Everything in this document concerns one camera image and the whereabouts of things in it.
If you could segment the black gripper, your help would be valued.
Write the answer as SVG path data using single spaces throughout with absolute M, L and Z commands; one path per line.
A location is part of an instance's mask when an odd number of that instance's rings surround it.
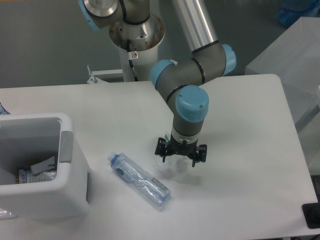
M 197 140 L 193 143 L 188 143 L 185 140 L 178 142 L 173 136 L 171 136 L 170 141 L 159 137 L 154 154 L 160 156 L 163 163 L 168 156 L 187 156 L 192 160 L 192 167 L 195 167 L 197 163 L 205 163 L 207 159 L 207 145 L 201 144 L 197 146 L 197 143 Z

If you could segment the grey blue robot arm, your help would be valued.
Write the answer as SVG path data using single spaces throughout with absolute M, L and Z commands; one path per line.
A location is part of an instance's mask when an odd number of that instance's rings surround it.
M 175 0 L 191 59 L 177 63 L 158 58 L 165 36 L 161 19 L 150 11 L 148 0 L 81 0 L 79 7 L 93 30 L 109 28 L 119 50 L 127 82 L 151 81 L 173 113 L 170 139 L 159 138 L 155 154 L 188 157 L 205 162 L 207 146 L 198 144 L 209 109 L 209 96 L 201 85 L 230 73 L 237 64 L 235 52 L 218 40 L 202 0 Z

